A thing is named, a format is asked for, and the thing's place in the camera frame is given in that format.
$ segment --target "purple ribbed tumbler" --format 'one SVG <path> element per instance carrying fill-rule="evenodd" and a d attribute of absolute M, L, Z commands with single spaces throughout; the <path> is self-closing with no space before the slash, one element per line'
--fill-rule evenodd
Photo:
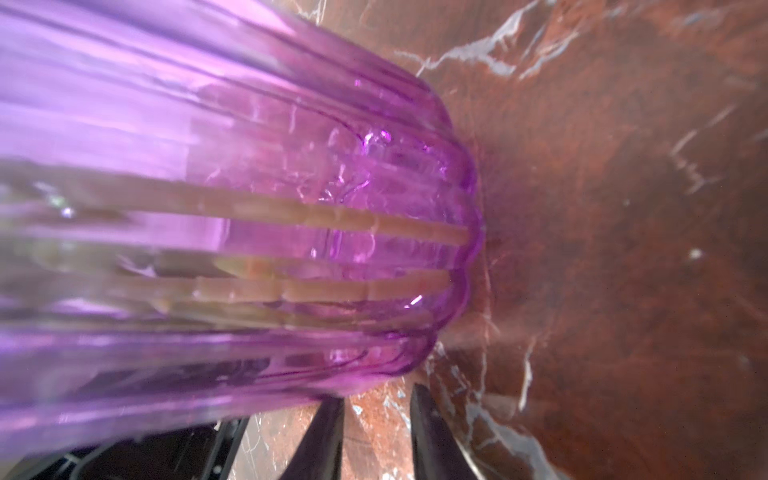
<path fill-rule="evenodd" d="M 0 0 L 0 452 L 407 372 L 474 187 L 424 82 L 253 0 Z"/>

